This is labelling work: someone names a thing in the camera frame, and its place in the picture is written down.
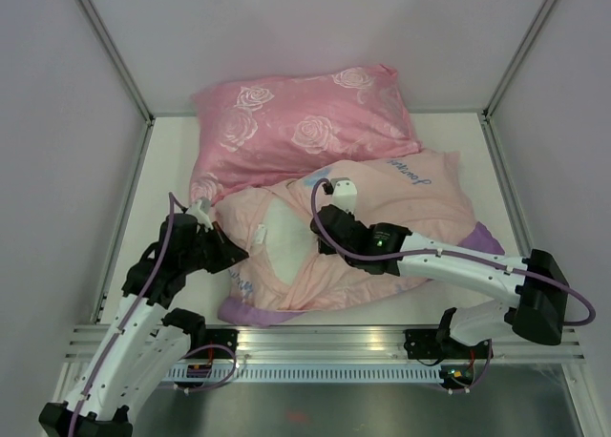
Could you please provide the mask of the purple Elsa pillowcase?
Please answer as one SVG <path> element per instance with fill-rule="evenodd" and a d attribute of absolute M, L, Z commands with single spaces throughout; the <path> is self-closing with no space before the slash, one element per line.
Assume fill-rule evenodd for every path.
<path fill-rule="evenodd" d="M 372 275 L 332 251 L 317 235 L 317 212 L 332 238 L 361 255 L 398 249 L 380 224 L 429 239 L 500 254 L 500 243 L 475 219 L 458 178 L 459 155 L 425 150 L 399 158 L 338 161 L 308 176 L 249 187 L 219 201 L 223 232 L 249 257 L 231 267 L 218 311 L 227 323 L 270 326 L 306 312 L 343 310 L 401 295 L 420 277 Z"/>

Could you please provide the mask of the aluminium frame post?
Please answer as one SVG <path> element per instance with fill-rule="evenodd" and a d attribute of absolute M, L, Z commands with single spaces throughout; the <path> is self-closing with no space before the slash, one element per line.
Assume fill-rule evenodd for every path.
<path fill-rule="evenodd" d="M 537 11 L 521 38 L 503 75 L 497 83 L 486 107 L 482 111 L 485 122 L 489 122 L 499 108 L 506 93 L 514 83 L 521 67 L 542 35 L 547 23 L 552 17 L 561 0 L 542 0 Z"/>
<path fill-rule="evenodd" d="M 127 64 L 125 63 L 116 43 L 111 36 L 102 16 L 95 6 L 94 0 L 74 0 L 81 10 L 87 24 L 93 31 L 95 38 L 109 59 L 114 71 L 126 94 L 136 108 L 138 114 L 147 125 L 154 121 L 154 115 L 146 104 L 136 81 L 134 80 Z"/>

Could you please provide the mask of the right aluminium frame post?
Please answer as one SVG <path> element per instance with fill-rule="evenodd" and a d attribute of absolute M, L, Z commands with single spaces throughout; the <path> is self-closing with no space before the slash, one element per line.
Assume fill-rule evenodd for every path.
<path fill-rule="evenodd" d="M 499 108 L 506 93 L 514 83 L 521 67 L 542 35 L 547 23 L 552 17 L 561 0 L 542 0 L 537 11 L 521 38 L 503 75 L 497 83 L 486 107 L 482 111 L 485 122 L 489 122 Z"/>

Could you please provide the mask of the pink rose-patterned pillow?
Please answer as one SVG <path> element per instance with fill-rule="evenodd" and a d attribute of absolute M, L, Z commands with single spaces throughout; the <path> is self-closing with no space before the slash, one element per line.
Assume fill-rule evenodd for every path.
<path fill-rule="evenodd" d="M 420 152 L 397 78 L 396 69 L 385 65 L 357 66 L 311 77 L 228 82 L 193 94 L 200 150 L 191 200 L 216 202 L 339 160 Z"/>

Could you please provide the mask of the left aluminium frame post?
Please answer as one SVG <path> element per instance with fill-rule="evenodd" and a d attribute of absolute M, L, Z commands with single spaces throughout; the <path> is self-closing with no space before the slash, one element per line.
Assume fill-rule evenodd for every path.
<path fill-rule="evenodd" d="M 125 63 L 116 43 L 111 36 L 102 16 L 95 6 L 94 0 L 74 0 L 81 10 L 87 24 L 93 31 L 95 38 L 109 59 L 114 71 L 126 94 L 136 108 L 138 114 L 147 125 L 154 121 L 154 115 L 146 104 L 136 81 L 134 80 L 127 64 Z"/>

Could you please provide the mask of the aluminium front rail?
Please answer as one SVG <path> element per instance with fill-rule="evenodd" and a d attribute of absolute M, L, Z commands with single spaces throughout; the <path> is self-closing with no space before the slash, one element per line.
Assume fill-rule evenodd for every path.
<path fill-rule="evenodd" d="M 210 324 L 209 332 L 235 331 L 236 353 L 242 361 L 269 364 L 392 364 L 408 358 L 402 325 L 289 325 L 270 328 Z M 562 342 L 546 346 L 516 335 L 492 341 L 495 364 L 583 364 L 578 334 L 567 329 Z"/>

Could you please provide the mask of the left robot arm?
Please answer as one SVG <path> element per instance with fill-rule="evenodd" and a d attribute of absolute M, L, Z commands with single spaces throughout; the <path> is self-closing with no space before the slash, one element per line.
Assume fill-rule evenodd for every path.
<path fill-rule="evenodd" d="M 186 358 L 225 353 L 233 362 L 217 381 L 227 383 L 238 365 L 234 346 L 213 343 L 205 318 L 173 308 L 188 275 L 225 271 L 246 260 L 216 222 L 187 213 L 171 214 L 158 241 L 133 265 L 122 286 L 116 315 L 74 388 L 47 403 L 38 421 L 48 436 L 130 436 L 141 409 L 171 368 Z"/>

